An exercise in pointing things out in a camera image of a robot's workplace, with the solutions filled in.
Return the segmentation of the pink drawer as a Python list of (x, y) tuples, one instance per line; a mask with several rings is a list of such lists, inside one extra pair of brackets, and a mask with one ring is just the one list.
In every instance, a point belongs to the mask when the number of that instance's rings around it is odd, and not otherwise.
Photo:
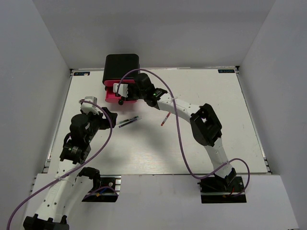
[[(106, 87), (112, 87), (114, 83), (120, 83), (120, 80), (106, 80), (103, 82), (103, 85)], [(121, 83), (122, 84), (129, 84), (129, 83), (134, 84), (135, 81), (134, 80), (123, 80)]]
[(105, 101), (108, 103), (116, 103), (123, 105), (124, 103), (135, 103), (136, 101), (126, 101), (125, 97), (117, 96), (113, 92), (113, 87), (105, 87), (106, 95), (105, 95)]

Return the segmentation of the pink top drawer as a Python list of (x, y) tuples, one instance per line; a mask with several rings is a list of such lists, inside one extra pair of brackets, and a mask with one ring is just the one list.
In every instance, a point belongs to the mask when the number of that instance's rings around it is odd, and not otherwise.
[[(106, 80), (103, 82), (103, 85), (106, 87), (112, 87), (114, 83), (120, 83), (120, 80)], [(129, 83), (134, 84), (135, 81), (134, 80), (123, 80), (121, 83), (122, 84), (129, 84)]]

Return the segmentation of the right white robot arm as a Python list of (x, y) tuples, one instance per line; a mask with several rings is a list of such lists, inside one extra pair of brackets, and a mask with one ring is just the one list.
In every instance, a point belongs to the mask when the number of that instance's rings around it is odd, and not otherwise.
[(178, 137), (181, 138), (179, 118), (191, 125), (194, 139), (205, 147), (213, 165), (213, 175), (217, 180), (217, 187), (228, 191), (234, 185), (236, 171), (230, 164), (222, 143), (222, 125), (211, 105), (202, 106), (187, 103), (173, 95), (169, 86), (163, 81), (166, 90), (156, 88), (146, 73), (139, 73), (139, 69), (129, 71), (122, 77), (132, 77), (134, 86), (128, 90), (128, 96), (133, 99), (144, 100), (147, 105), (176, 116)]

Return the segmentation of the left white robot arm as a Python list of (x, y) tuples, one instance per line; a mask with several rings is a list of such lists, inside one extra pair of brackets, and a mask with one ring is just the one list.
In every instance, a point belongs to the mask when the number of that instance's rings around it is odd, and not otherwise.
[(94, 106), (82, 108), (81, 113), (72, 117), (70, 131), (64, 139), (56, 184), (52, 185), (35, 214), (23, 222), (26, 230), (68, 230), (69, 221), (75, 208), (90, 191), (101, 187), (100, 171), (82, 167), (88, 157), (98, 130), (114, 128), (117, 113), (106, 107), (103, 112)]

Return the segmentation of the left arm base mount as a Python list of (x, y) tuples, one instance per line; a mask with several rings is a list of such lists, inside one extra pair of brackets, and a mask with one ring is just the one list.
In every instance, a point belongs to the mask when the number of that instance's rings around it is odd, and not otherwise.
[(89, 179), (91, 190), (83, 198), (83, 202), (115, 203), (121, 187), (121, 175), (101, 175), (95, 168), (85, 167), (79, 174), (82, 179)]

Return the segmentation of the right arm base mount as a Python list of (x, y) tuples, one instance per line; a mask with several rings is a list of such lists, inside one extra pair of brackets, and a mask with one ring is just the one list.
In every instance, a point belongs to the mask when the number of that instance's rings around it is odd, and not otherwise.
[(244, 183), (241, 176), (236, 176), (228, 187), (217, 181), (215, 177), (208, 177), (197, 183), (200, 187), (202, 204), (238, 204), (246, 203), (243, 192)]

